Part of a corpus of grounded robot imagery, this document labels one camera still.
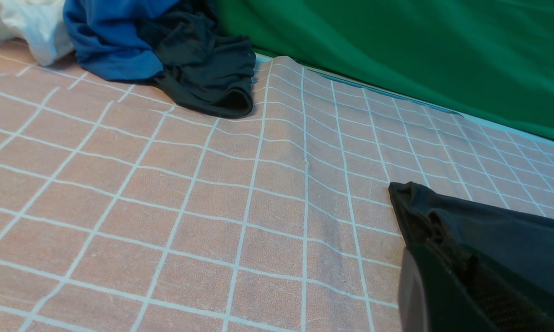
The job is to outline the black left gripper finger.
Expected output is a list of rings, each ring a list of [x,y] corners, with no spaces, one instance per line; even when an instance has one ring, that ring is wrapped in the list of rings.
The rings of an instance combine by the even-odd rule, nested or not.
[[[452,267],[424,244],[404,248],[403,332],[554,332],[554,295],[492,261]]]

